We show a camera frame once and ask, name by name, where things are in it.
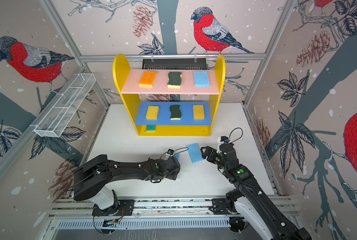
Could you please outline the dark green scrub sponge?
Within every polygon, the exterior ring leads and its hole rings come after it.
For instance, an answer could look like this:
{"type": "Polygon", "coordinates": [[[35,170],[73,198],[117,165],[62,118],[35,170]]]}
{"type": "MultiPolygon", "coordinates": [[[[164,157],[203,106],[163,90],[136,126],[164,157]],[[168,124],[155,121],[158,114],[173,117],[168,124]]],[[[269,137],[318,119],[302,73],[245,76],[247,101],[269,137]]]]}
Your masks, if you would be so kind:
{"type": "Polygon", "coordinates": [[[182,118],[181,106],[180,105],[171,105],[169,107],[170,111],[170,120],[178,121],[182,118]]]}
{"type": "Polygon", "coordinates": [[[182,85],[182,73],[181,72],[169,72],[168,73],[168,88],[179,89],[182,85]]]}

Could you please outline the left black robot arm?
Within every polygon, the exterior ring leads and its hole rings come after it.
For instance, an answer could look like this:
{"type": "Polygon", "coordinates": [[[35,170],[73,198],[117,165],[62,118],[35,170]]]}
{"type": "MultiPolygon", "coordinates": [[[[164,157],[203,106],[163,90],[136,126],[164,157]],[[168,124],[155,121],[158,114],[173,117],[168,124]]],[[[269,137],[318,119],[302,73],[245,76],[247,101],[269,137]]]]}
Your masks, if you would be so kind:
{"type": "Polygon", "coordinates": [[[124,163],[109,160],[99,155],[75,169],[73,173],[73,199],[90,200],[101,210],[115,204],[115,192],[106,185],[115,181],[141,180],[160,183],[163,179],[176,180],[181,165],[176,157],[166,160],[151,159],[139,163],[124,163]]]}

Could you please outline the yellow sponge front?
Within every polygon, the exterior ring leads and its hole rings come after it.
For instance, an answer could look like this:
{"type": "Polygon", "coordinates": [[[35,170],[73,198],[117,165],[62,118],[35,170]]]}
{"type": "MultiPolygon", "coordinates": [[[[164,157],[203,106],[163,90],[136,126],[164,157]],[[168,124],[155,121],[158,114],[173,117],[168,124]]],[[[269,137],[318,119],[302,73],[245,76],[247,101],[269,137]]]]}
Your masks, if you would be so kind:
{"type": "Polygon", "coordinates": [[[205,119],[204,105],[193,105],[193,117],[196,121],[205,119]]]}

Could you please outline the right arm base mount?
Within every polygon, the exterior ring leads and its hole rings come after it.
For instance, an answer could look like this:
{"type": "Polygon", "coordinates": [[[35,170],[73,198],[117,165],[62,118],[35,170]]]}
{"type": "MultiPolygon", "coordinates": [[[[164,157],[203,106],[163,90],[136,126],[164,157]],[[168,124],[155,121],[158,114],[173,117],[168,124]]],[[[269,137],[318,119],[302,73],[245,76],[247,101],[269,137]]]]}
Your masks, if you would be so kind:
{"type": "Polygon", "coordinates": [[[241,217],[245,217],[242,213],[237,212],[235,208],[237,199],[242,197],[246,198],[247,196],[238,189],[231,190],[226,193],[224,198],[212,199],[212,205],[208,210],[214,215],[240,215],[241,217]]]}

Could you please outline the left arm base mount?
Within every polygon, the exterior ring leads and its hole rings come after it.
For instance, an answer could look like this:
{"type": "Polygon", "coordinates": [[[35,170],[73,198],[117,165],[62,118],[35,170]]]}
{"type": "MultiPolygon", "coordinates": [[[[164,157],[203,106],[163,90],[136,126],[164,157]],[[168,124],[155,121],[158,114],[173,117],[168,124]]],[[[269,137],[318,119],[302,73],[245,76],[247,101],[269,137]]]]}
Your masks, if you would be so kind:
{"type": "Polygon", "coordinates": [[[109,216],[131,216],[134,207],[134,200],[125,199],[125,200],[118,200],[115,199],[114,205],[105,209],[101,210],[98,205],[93,206],[92,216],[94,217],[109,217],[109,216]]]}

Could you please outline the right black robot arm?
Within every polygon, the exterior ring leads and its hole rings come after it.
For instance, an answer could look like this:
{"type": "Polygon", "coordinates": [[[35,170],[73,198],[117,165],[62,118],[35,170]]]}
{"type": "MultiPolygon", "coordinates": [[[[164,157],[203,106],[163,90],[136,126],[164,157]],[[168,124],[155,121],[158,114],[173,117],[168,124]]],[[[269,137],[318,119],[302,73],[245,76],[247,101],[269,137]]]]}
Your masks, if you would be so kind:
{"type": "Polygon", "coordinates": [[[219,150],[202,147],[202,158],[217,165],[218,170],[234,185],[226,194],[228,212],[242,215],[263,240],[310,240],[305,228],[296,227],[265,194],[253,173],[237,158],[232,143],[219,150]]]}

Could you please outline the dark green scrub sponge front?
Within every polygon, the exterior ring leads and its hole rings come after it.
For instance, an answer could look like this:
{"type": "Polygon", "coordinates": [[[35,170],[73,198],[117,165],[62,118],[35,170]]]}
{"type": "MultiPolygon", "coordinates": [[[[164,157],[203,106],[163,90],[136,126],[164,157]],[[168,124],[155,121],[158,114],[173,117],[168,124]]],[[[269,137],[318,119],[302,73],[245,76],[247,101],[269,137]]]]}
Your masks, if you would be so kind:
{"type": "Polygon", "coordinates": [[[182,85],[182,73],[181,72],[169,72],[168,73],[168,88],[179,89],[182,85]]]}

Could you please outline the orange topped yellow sponge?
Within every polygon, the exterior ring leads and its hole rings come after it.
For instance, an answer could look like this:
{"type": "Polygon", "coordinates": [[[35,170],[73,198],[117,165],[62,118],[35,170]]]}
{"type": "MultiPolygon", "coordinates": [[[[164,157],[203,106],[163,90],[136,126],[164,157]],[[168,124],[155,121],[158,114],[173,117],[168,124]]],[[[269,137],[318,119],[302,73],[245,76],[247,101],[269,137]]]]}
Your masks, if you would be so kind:
{"type": "Polygon", "coordinates": [[[144,71],[139,81],[139,86],[142,88],[152,88],[156,76],[157,71],[144,71]]]}

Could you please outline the green topped yellow sponge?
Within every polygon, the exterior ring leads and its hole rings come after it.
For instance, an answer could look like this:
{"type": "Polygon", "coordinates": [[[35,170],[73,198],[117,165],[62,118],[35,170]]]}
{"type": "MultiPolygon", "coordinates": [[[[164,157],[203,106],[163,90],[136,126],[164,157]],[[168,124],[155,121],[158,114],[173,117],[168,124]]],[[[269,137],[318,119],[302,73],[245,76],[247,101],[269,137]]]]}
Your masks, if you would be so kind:
{"type": "Polygon", "coordinates": [[[145,127],[146,132],[155,132],[156,131],[156,126],[155,125],[147,125],[145,127]]]}

